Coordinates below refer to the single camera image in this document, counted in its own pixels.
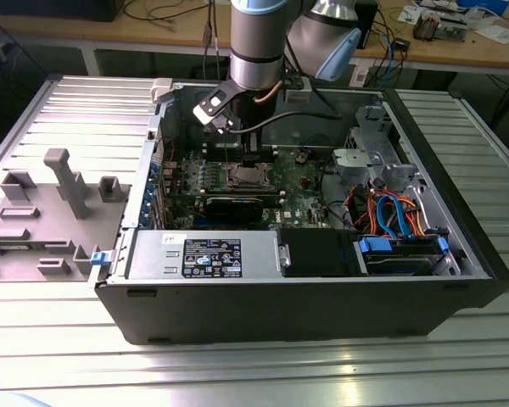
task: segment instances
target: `paper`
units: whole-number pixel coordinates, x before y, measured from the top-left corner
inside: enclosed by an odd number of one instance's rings
[[[490,27],[476,30],[481,36],[486,36],[490,40],[499,42],[500,44],[509,43],[509,29],[500,27],[499,25],[492,25]]]
[[[424,7],[416,7],[416,6],[405,6],[402,10],[400,17],[398,17],[398,21],[401,21],[402,23],[409,23],[415,25],[418,21],[418,18],[421,15],[421,12],[423,10],[427,10],[428,8]],[[436,14],[439,15],[446,15],[446,13],[440,12],[440,11],[434,11]]]

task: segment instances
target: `desk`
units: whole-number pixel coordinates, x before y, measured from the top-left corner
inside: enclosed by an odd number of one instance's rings
[[[414,40],[412,25],[390,18],[391,14],[396,18],[399,15],[397,8],[407,3],[406,0],[383,2],[383,14],[390,28],[397,36],[411,41],[404,67],[509,75],[509,44],[501,45],[474,32],[468,33],[464,42]],[[162,0],[148,0],[151,7],[162,4]],[[168,10],[169,14],[175,14],[201,4],[202,0],[187,0],[184,4]],[[142,1],[132,4],[129,11],[140,17],[145,16]],[[509,18],[509,11],[506,12],[506,17]],[[171,32],[147,21],[134,20],[123,13],[112,23],[0,15],[0,23],[21,43],[79,48],[89,75],[100,75],[94,54],[96,49],[201,54],[204,51],[201,40],[205,19],[206,13],[203,9],[184,14],[176,18],[176,32]],[[221,55],[228,55],[230,6],[217,5],[217,19]],[[0,42],[9,42],[1,31]],[[215,50],[211,48],[210,54],[214,55]],[[361,86],[366,71],[374,64],[379,64],[378,59],[384,58],[384,54],[378,39],[372,36],[366,49],[357,50],[351,60],[351,63],[356,65],[351,85]]]

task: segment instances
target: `wire bundle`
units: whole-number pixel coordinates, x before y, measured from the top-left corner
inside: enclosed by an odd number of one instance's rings
[[[379,41],[381,41],[381,39],[384,40],[384,42],[381,42],[381,46],[384,48],[386,53],[384,58],[381,59],[381,63],[379,64],[375,72],[373,74],[370,73],[370,78],[367,80],[365,86],[369,86],[369,84],[373,80],[375,80],[374,85],[377,85],[378,81],[382,81],[379,87],[383,87],[386,83],[388,83],[388,81],[392,81],[394,78],[396,78],[396,83],[400,80],[401,73],[403,71],[404,61],[407,59],[407,52],[403,53],[402,51],[400,51],[400,62],[393,68],[392,62],[395,60],[395,54],[394,49],[392,47],[392,43],[394,42],[396,37],[394,31],[387,25],[387,21],[383,13],[381,13],[381,10],[378,9],[377,12],[381,16],[381,20],[383,21],[383,23],[373,21],[373,24],[381,26],[382,28],[384,28],[384,31],[379,30],[378,28],[372,28],[370,31],[379,36]],[[386,60],[389,61],[387,68],[382,74],[379,74],[379,71],[383,67],[383,63]]]
[[[344,201],[344,207],[348,207],[350,200],[356,194],[356,189],[350,191],[349,196]],[[383,207],[385,205],[395,208],[394,213],[385,223],[383,218]],[[369,225],[364,229],[364,233],[371,235],[381,235],[392,239],[398,238],[391,225],[397,220],[400,233],[403,237],[423,237],[426,236],[422,228],[420,208],[408,197],[384,190],[373,190],[366,194],[366,212],[359,216],[354,226],[359,228],[362,221],[367,217]]]

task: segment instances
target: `electronic equipment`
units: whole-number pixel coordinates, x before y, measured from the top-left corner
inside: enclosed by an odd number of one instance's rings
[[[432,10],[423,10],[413,27],[416,40],[432,41],[435,31],[439,27],[439,16]]]
[[[31,109],[0,149],[0,282],[88,278],[137,344],[426,335],[509,288],[495,248],[509,248],[507,226],[489,240],[470,189],[477,178],[463,189],[455,180],[470,167],[441,156],[459,147],[424,133],[439,121],[452,133],[463,101],[320,90],[342,120],[271,123],[252,162],[241,135],[204,131],[190,114],[214,85],[117,85],[138,90],[121,96],[121,109],[148,115],[91,104],[107,100],[106,78],[65,77],[46,82],[42,112]],[[64,106],[54,111],[57,87]],[[141,106],[151,87],[157,103]],[[91,98],[80,101],[78,89]],[[311,95],[305,109],[318,103]],[[439,114],[449,117],[434,118],[431,103],[447,103]],[[83,134],[89,127],[109,133]],[[484,129],[474,119],[459,129],[477,144],[489,137],[473,134]],[[509,182],[497,146],[487,140],[480,159],[492,151],[499,164],[487,174]],[[507,206],[489,210],[509,216]]]
[[[358,41],[358,49],[366,47],[377,10],[377,0],[356,0],[355,11],[358,16],[358,28],[362,33]]]
[[[113,21],[125,0],[0,0],[0,14]]]

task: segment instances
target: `blue latch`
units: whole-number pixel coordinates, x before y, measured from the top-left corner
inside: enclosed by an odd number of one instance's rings
[[[391,252],[392,245],[386,237],[364,237],[360,240],[360,250],[365,252]]]
[[[113,250],[105,252],[94,252],[91,256],[91,265],[110,265]]]
[[[443,253],[447,253],[449,251],[449,244],[444,237],[438,237],[438,243]]]
[[[158,164],[156,163],[151,163],[149,165],[149,174],[151,176],[155,176],[156,174],[159,174],[160,173],[160,167]]]
[[[149,217],[148,217],[148,215],[140,215],[138,222],[139,222],[139,224],[142,227],[148,227],[149,226]]]

